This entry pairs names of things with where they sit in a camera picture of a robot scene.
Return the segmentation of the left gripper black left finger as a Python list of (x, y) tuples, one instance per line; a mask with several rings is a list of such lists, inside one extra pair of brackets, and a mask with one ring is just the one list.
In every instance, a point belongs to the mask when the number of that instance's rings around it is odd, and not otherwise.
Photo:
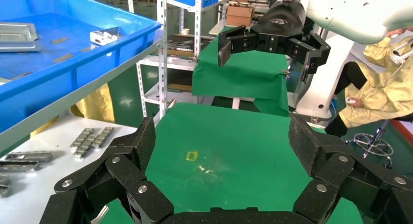
[(60, 179), (42, 224), (89, 224), (119, 200), (136, 224), (160, 224), (174, 213), (171, 201), (145, 175), (156, 141), (154, 120), (111, 141), (95, 161)]

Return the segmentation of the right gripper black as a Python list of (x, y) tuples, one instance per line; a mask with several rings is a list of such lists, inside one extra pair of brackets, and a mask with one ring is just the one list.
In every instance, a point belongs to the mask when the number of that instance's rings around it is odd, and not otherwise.
[(331, 47), (317, 33), (301, 41), (306, 20), (305, 10), (297, 0), (278, 1), (251, 27), (237, 26), (218, 34), (218, 65), (223, 67), (232, 54), (252, 50), (287, 54), (293, 63), (302, 65), (300, 81), (326, 64)]

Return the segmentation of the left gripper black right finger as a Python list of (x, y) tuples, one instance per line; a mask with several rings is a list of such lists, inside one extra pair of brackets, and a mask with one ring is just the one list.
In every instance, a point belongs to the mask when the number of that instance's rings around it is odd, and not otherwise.
[(291, 117), (288, 139), (312, 178), (294, 203), (295, 213), (324, 224), (344, 198), (376, 224), (412, 223), (410, 178), (363, 159), (340, 138), (314, 131), (300, 116)]

